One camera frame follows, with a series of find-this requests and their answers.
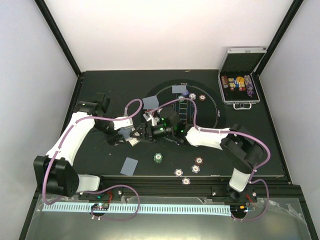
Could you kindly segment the white playing card box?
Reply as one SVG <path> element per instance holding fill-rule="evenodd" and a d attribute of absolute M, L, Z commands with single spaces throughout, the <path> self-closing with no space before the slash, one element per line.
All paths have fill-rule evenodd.
<path fill-rule="evenodd" d="M 131 138 L 129 141 L 130 145 L 132 147 L 134 147 L 135 145 L 137 145 L 140 141 L 137 138 Z"/>

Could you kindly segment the green poker chip stack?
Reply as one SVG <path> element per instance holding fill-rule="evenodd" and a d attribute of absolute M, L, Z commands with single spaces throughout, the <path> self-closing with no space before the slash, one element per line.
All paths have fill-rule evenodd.
<path fill-rule="evenodd" d="M 161 153 L 156 153 L 154 156 L 153 156 L 153 160 L 155 163 L 161 163 L 162 160 L 163 160 L 163 155 Z"/>

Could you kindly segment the stray card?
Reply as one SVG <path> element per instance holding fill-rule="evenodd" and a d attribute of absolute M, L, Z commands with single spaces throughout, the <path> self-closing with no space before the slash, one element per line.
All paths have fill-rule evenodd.
<path fill-rule="evenodd" d="M 125 176 L 133 176 L 138 165 L 138 160 L 127 157 L 123 163 L 120 173 Z"/>

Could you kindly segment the green poker chips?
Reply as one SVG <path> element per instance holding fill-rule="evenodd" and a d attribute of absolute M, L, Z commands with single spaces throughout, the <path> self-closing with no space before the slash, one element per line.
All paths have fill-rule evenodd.
<path fill-rule="evenodd" d="M 183 101 L 184 101 L 184 96 L 180 95 L 180 96 L 178 97 L 178 99 L 179 99 L 179 102 L 183 102 Z"/>

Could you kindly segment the blue chips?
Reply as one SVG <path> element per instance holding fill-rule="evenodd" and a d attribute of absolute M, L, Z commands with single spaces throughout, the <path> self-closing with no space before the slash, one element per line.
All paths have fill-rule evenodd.
<path fill-rule="evenodd" d="M 190 93 L 189 94 L 189 98 L 192 99 L 192 100 L 195 100 L 196 99 L 196 94 L 195 93 Z"/>

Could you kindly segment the brown poker chip stack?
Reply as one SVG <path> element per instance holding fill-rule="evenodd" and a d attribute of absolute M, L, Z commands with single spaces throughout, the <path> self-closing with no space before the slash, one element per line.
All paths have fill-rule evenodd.
<path fill-rule="evenodd" d="M 196 157 L 194 161 L 196 165 L 202 165 L 204 163 L 204 159 L 202 157 Z"/>

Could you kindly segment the blue playing card deck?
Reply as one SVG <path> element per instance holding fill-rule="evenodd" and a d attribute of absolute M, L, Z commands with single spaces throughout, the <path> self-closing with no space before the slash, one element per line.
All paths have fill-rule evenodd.
<path fill-rule="evenodd" d="M 132 128 L 132 127 L 128 127 L 128 128 L 122 127 L 122 128 L 118 131 L 118 133 L 123 136 L 123 138 L 124 138 L 124 140 L 125 140 L 126 142 L 128 142 L 128 141 L 130 141 L 130 140 L 132 139 L 132 137 L 130 136 L 130 134 L 131 134 L 132 131 L 133 131 L 133 128 Z"/>

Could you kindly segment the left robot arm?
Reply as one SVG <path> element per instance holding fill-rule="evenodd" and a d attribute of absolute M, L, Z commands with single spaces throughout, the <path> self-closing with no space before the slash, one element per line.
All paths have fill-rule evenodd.
<path fill-rule="evenodd" d="M 80 146 L 92 129 L 107 134 L 109 143 L 115 144 L 122 139 L 118 131 L 133 125 L 128 105 L 123 116 L 106 117 L 109 103 L 110 99 L 103 93 L 97 93 L 93 101 L 79 101 L 55 145 L 44 156 L 35 158 L 33 167 L 42 195 L 72 197 L 76 193 L 89 192 L 97 200 L 107 195 L 108 188 L 100 182 L 99 176 L 78 174 L 73 164 Z"/>

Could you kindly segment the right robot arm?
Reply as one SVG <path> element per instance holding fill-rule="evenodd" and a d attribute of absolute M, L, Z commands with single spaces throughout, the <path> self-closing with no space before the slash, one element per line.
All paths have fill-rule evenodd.
<path fill-rule="evenodd" d="M 222 150 L 233 162 L 233 172 L 227 189 L 228 198 L 240 201 L 245 195 L 247 184 L 263 165 L 263 154 L 271 157 L 268 147 L 259 139 L 244 132 L 235 124 L 231 128 L 204 128 L 188 124 L 180 119 L 171 107 L 162 108 L 157 116 L 145 113 L 145 122 L 130 133 L 130 137 L 141 142 L 156 142 L 161 138 L 172 137 L 178 145 L 209 147 Z"/>

